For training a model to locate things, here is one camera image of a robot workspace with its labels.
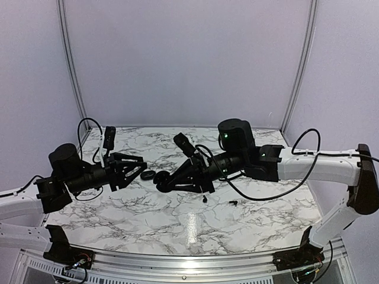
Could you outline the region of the black earbud charging case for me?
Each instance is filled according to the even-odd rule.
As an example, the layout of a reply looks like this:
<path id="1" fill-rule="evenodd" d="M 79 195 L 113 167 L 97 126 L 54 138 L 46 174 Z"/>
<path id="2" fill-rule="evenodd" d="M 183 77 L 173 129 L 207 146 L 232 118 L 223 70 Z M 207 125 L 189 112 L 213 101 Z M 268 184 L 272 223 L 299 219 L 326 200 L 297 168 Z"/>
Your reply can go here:
<path id="1" fill-rule="evenodd" d="M 140 174 L 141 180 L 153 180 L 156 176 L 156 172 L 154 170 L 145 170 Z"/>

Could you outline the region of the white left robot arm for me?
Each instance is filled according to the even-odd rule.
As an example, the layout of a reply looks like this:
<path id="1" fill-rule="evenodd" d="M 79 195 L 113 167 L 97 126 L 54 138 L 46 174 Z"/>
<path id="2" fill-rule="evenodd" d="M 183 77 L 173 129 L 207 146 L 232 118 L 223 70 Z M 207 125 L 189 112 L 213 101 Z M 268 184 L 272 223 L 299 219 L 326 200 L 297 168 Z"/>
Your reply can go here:
<path id="1" fill-rule="evenodd" d="M 100 129 L 98 150 L 92 162 L 83 159 L 81 146 L 65 143 L 49 154 L 52 173 L 36 175 L 23 187 L 1 192 L 1 220 L 28 214 L 62 210 L 89 189 L 126 188 L 147 168 L 140 156 L 114 151 L 115 127 Z M 48 251 L 62 263 L 70 263 L 75 251 L 62 227 L 28 227 L 1 224 L 1 247 Z"/>

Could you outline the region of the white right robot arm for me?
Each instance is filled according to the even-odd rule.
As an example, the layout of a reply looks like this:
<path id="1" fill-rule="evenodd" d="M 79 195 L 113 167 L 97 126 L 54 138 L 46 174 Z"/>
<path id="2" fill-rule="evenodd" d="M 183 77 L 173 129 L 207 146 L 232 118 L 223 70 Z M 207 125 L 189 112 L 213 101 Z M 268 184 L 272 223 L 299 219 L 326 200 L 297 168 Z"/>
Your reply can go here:
<path id="1" fill-rule="evenodd" d="M 333 237 L 358 217 L 378 211 L 378 180 L 370 150 L 366 144 L 347 151 L 297 150 L 282 145 L 257 146 L 250 124 L 232 118 L 218 125 L 223 153 L 205 157 L 200 145 L 193 146 L 182 133 L 175 144 L 187 160 L 173 173 L 160 172 L 154 179 L 161 192 L 214 192 L 213 181 L 244 171 L 255 180 L 278 182 L 299 179 L 346 184 L 348 192 L 321 221 L 307 229 L 293 259 L 307 264 Z"/>

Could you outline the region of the black round disc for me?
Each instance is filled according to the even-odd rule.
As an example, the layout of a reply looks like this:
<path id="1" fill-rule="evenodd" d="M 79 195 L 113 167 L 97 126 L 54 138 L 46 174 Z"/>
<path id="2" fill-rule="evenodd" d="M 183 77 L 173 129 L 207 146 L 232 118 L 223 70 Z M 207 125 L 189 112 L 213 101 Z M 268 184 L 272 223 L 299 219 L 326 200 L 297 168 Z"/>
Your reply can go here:
<path id="1" fill-rule="evenodd" d="M 165 170 L 162 170 L 160 172 L 157 172 L 157 174 L 155 174 L 155 177 L 153 178 L 153 184 L 156 185 L 156 189 L 159 192 L 168 193 L 171 191 L 167 186 L 169 177 L 170 177 L 170 173 Z"/>

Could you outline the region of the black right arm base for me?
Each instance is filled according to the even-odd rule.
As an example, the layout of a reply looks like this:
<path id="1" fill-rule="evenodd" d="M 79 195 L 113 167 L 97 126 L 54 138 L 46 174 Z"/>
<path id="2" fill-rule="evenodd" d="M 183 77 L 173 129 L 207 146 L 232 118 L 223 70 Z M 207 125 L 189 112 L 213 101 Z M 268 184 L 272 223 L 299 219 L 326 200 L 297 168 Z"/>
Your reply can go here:
<path id="1" fill-rule="evenodd" d="M 304 231 L 298 248 L 277 251 L 273 254 L 272 263 L 278 271 L 295 269 L 324 261 L 323 249 L 310 244 L 311 228 L 312 226 L 309 226 Z"/>

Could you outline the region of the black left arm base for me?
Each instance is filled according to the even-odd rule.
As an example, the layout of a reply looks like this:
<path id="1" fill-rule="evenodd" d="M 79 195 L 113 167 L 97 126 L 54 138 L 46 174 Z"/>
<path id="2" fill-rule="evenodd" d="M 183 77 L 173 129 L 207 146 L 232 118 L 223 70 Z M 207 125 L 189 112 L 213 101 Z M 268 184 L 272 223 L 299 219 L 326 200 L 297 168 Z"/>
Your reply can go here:
<path id="1" fill-rule="evenodd" d="M 50 246 L 43 253 L 44 259 L 72 267 L 75 263 L 79 263 L 85 269 L 92 267 L 94 251 L 72 246 L 63 228 L 58 225 L 46 225 L 46 229 L 50 234 Z"/>

